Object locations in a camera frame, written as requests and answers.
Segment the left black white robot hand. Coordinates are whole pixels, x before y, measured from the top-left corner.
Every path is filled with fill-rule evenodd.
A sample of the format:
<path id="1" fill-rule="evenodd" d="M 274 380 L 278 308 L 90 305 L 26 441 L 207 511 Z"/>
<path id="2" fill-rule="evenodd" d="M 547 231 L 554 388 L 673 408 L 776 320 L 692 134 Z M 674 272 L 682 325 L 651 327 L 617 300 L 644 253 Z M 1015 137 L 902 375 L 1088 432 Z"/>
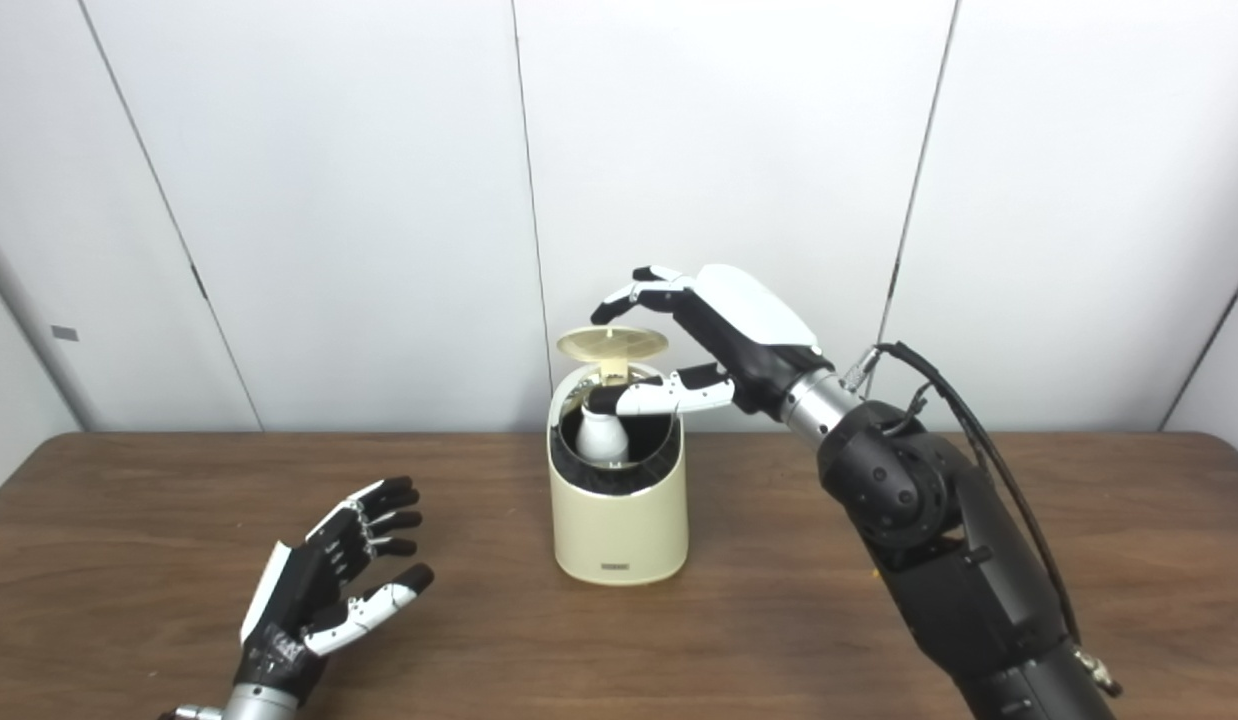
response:
<path id="1" fill-rule="evenodd" d="M 417 562 L 364 593 L 345 593 L 373 560 L 413 555 L 417 544 L 394 532 L 422 523 L 418 499 L 412 478 L 383 478 L 332 506 L 302 543 L 274 546 L 241 621 L 223 718 L 293 719 L 331 656 L 427 591 L 435 574 Z"/>

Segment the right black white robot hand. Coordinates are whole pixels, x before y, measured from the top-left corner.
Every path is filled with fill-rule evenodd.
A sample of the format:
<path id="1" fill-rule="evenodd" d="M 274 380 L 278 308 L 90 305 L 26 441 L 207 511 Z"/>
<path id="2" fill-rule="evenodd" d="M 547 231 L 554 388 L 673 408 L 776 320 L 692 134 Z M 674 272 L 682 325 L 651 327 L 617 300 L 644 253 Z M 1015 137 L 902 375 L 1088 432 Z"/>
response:
<path id="1" fill-rule="evenodd" d="M 796 311 L 735 266 L 711 264 L 697 275 L 639 266 L 633 282 L 607 296 L 591 322 L 605 325 L 633 307 L 671 315 L 712 360 L 626 386 L 595 388 L 584 401 L 593 414 L 688 414 L 735 405 L 743 413 L 779 419 L 799 379 L 834 372 Z"/>

